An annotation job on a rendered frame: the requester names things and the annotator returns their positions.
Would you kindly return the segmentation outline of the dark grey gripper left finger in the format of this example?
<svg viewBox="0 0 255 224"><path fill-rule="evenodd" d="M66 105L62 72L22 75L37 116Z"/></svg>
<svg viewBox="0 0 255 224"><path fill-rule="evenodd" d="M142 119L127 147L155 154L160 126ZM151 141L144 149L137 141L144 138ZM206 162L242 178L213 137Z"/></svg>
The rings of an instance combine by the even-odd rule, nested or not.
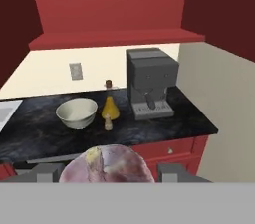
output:
<svg viewBox="0 0 255 224"><path fill-rule="evenodd" d="M5 179L5 182L58 182L65 165L62 163L41 163L30 171Z"/></svg>

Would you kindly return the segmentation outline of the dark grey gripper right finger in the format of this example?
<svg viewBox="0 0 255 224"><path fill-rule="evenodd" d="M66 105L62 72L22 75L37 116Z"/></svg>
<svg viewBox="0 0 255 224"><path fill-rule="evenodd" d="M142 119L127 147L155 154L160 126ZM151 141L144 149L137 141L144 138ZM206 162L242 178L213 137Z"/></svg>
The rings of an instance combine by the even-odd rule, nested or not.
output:
<svg viewBox="0 0 255 224"><path fill-rule="evenodd" d="M184 169L184 167L181 164L177 163L160 163L156 167L156 170L157 181L161 183L207 182L207 179L190 174Z"/></svg>

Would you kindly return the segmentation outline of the purple white garlic bulb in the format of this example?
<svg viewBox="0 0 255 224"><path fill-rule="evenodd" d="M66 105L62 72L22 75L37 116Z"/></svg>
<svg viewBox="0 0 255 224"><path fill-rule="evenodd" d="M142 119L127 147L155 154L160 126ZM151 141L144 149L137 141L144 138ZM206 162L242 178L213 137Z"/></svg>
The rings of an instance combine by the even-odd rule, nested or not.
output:
<svg viewBox="0 0 255 224"><path fill-rule="evenodd" d="M72 160L63 170L60 182L141 182L154 183L143 158L120 144L98 145Z"/></svg>

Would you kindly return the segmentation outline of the white mixing bowl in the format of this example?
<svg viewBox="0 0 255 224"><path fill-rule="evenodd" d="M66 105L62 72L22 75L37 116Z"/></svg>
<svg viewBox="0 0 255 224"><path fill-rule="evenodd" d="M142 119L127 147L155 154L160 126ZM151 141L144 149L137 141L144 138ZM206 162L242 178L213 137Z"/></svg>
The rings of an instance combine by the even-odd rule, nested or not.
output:
<svg viewBox="0 0 255 224"><path fill-rule="evenodd" d="M68 128L84 129L95 119L98 104L88 98L75 98L60 104L56 116Z"/></svg>

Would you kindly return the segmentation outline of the small cream shaker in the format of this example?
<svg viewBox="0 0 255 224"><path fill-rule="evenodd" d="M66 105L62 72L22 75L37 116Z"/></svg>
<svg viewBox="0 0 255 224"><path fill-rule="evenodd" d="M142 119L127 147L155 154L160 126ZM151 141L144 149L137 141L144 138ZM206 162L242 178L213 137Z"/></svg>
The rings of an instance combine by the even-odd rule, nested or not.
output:
<svg viewBox="0 0 255 224"><path fill-rule="evenodd" d="M113 123L109 114L105 116L105 130L110 131L113 129Z"/></svg>

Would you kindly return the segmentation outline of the beige fridge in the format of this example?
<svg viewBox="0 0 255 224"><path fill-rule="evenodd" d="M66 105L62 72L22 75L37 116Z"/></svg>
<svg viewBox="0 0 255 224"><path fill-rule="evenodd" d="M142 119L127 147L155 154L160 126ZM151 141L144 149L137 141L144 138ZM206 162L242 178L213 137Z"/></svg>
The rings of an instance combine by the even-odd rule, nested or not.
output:
<svg viewBox="0 0 255 224"><path fill-rule="evenodd" d="M219 129L199 175L255 182L255 63L206 43L182 44L178 61L178 86Z"/></svg>

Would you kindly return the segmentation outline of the yellow bottle with dark cork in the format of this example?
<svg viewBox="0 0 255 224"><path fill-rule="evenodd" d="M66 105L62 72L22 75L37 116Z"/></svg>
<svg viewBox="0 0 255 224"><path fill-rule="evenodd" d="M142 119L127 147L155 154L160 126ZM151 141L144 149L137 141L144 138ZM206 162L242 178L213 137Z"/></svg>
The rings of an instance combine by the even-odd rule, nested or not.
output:
<svg viewBox="0 0 255 224"><path fill-rule="evenodd" d="M106 80L106 89L107 97L102 110L102 118L109 116L111 120L115 120L120 116L120 111L112 94L113 85L111 80Z"/></svg>

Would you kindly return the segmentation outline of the red cupboard door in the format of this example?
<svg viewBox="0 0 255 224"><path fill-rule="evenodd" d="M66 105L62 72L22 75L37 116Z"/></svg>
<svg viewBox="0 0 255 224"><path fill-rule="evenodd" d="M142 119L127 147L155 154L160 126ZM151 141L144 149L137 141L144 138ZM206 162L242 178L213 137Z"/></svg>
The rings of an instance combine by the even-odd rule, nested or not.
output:
<svg viewBox="0 0 255 224"><path fill-rule="evenodd" d="M163 159L156 159L153 161L147 161L146 164L149 168L149 170L151 171L151 174L154 178L154 180L156 182L157 181L157 170L156 167L160 164L160 163L177 163L177 164L181 164L184 169L189 172L192 175L196 175L197 176L197 170L200 164L200 160L201 158L198 156L195 157L191 157L191 156L183 156L183 157L176 157L176 158L163 158Z"/></svg>

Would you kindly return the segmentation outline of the red drawer front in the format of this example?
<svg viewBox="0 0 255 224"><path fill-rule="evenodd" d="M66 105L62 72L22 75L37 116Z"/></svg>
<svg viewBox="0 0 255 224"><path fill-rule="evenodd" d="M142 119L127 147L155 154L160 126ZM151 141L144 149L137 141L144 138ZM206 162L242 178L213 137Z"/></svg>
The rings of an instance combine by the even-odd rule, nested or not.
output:
<svg viewBox="0 0 255 224"><path fill-rule="evenodd" d="M132 149L145 161L153 161L156 159L178 157L181 155L190 154L193 147L193 142L193 138L182 138L135 145L132 147ZM167 153L169 148L173 150L172 154Z"/></svg>

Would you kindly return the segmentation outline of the white sink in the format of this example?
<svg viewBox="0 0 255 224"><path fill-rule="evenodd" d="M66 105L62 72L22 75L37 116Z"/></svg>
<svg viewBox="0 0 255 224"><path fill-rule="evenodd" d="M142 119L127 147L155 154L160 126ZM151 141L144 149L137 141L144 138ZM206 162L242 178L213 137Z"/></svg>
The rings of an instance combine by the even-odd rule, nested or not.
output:
<svg viewBox="0 0 255 224"><path fill-rule="evenodd" d="M22 100L0 102L0 132L21 103Z"/></svg>

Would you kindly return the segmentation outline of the grey coffee machine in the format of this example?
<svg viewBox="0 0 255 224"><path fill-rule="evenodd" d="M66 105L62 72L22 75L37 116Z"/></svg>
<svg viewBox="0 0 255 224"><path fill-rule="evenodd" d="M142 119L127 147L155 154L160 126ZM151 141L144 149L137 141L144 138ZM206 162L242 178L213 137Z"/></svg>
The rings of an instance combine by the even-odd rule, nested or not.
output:
<svg viewBox="0 0 255 224"><path fill-rule="evenodd" d="M127 49L127 98L136 120L171 117L167 90L176 86L179 64L160 48Z"/></svg>

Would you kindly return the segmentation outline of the grey wall socket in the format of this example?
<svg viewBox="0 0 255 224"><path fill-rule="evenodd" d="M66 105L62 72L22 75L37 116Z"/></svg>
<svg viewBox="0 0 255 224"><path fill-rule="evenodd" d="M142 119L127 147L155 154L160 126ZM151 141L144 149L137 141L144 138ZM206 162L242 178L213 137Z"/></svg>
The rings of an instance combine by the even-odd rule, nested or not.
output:
<svg viewBox="0 0 255 224"><path fill-rule="evenodd" d="M69 65L71 78L73 81L81 80L83 78L83 70L81 63L71 63Z"/></svg>

